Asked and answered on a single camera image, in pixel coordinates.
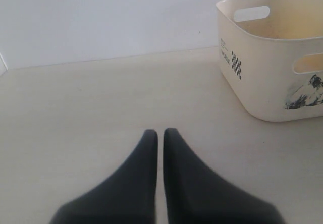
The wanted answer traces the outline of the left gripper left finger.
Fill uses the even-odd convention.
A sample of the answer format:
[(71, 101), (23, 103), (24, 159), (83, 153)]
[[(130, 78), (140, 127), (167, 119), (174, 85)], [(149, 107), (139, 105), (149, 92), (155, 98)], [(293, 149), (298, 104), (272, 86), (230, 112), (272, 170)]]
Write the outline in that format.
[(50, 223), (155, 223), (157, 164), (157, 132), (147, 129), (112, 175), (62, 205)]

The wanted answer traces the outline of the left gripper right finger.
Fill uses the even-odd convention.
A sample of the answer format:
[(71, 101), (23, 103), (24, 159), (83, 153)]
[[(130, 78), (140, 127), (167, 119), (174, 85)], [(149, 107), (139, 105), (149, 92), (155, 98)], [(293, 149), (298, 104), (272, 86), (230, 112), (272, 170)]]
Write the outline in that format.
[(179, 131), (167, 128), (163, 149), (169, 223), (275, 223), (276, 209), (209, 168)]

